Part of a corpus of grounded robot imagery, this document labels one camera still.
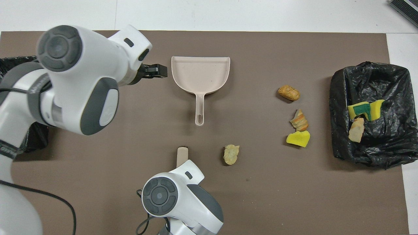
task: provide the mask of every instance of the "hole in dustpan handle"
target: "hole in dustpan handle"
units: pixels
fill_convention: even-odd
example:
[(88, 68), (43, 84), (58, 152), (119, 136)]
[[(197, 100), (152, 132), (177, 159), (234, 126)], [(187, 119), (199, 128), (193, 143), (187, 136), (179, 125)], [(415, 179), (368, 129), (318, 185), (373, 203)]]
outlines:
[(196, 94), (196, 115), (195, 115), (194, 123), (197, 126), (203, 125), (203, 122), (204, 122), (204, 116), (203, 116), (204, 98), (205, 98), (205, 95)]

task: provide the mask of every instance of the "brown table surface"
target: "brown table surface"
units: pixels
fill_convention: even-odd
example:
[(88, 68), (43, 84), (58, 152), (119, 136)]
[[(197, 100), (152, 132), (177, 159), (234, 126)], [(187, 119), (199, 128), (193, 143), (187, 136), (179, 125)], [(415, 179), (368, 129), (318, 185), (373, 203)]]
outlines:
[[(114, 31), (101, 31), (110, 36)], [(332, 155), (328, 110), (335, 71), (364, 61), (389, 62), (385, 34), (144, 31), (154, 48), (146, 64), (168, 67), (164, 79), (120, 88), (113, 122), (96, 135), (52, 128), (47, 148), (18, 157), (18, 184), (55, 193), (77, 212), (77, 234), (134, 234), (146, 218), (135, 191), (175, 167), (189, 147), (201, 186), (223, 209), (219, 234), (407, 234), (400, 167), (370, 169)], [(0, 57), (35, 54), (41, 32), (2, 32)], [(172, 56), (229, 56), (228, 81), (205, 98), (205, 123), (194, 124), (195, 98), (171, 75)], [(285, 84), (301, 92), (288, 103)], [(303, 110), (311, 140), (285, 143), (289, 120)], [(235, 165), (223, 147), (240, 145)], [(39, 212), (44, 234), (70, 234), (69, 209), (23, 192)], [(156, 234), (154, 219), (147, 234)]]

